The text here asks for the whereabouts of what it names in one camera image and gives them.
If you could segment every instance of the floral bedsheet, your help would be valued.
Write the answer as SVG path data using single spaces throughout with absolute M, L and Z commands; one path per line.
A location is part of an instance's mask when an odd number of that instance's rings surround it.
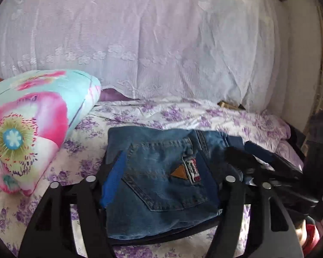
M 280 140 L 290 136 L 289 127 L 273 115 L 223 109 L 204 100 L 169 97 L 99 102 L 64 142 L 30 197 L 0 191 L 0 237 L 13 254 L 18 254 L 26 227 L 49 184 L 52 181 L 59 181 L 62 185 L 73 184 L 95 174 L 104 157 L 108 129 L 125 125 L 224 131 L 242 136 L 244 141 L 251 140 L 272 152 L 275 152 Z M 76 207 L 71 207 L 71 211 L 78 253 L 86 256 Z M 249 211 L 249 206 L 246 206 L 237 256 L 245 249 Z M 212 228 L 164 244 L 116 247 L 115 253 L 120 258 L 203 257 L 214 232 L 215 228 Z

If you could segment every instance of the metal bolt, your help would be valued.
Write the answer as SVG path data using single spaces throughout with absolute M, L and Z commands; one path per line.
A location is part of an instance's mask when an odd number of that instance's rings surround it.
M 271 185 L 268 182 L 262 183 L 262 186 L 263 186 L 264 189 L 271 189 Z
M 235 182 L 236 178 L 232 175 L 228 175 L 227 177 L 225 177 L 227 182 Z
M 54 181 L 54 182 L 52 182 L 52 183 L 50 184 L 50 188 L 55 189 L 55 188 L 59 187 L 59 185 L 60 185 L 60 184 L 59 184 L 57 181 Z
M 86 181 L 87 182 L 94 182 L 96 180 L 96 176 L 95 175 L 89 175 L 87 178 L 86 178 Z

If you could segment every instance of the wall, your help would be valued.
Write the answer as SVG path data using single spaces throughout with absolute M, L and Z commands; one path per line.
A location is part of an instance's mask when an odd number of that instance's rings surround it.
M 282 118 L 303 131 L 314 101 L 322 43 L 317 0 L 287 0 L 289 69 Z

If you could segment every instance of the folded blue jeans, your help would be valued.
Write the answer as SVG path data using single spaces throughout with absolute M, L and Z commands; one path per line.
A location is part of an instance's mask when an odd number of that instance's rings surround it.
M 220 168 L 222 179 L 230 174 L 242 180 L 240 172 L 224 161 L 226 147 L 244 150 L 240 137 L 217 131 L 162 131 L 138 126 L 111 128 L 108 135 L 106 164 L 123 152 L 102 196 L 111 238 L 133 240 L 157 235 L 219 215 L 219 187 L 210 175 L 208 162 Z M 107 201 L 114 179 L 118 180 L 114 198 Z

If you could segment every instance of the triangular leather tag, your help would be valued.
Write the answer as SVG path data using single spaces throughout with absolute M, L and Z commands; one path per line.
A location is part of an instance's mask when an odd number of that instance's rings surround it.
M 178 168 L 174 170 L 174 172 L 171 174 L 171 176 L 178 177 L 184 180 L 188 179 L 187 173 L 185 172 L 183 165 L 179 165 Z

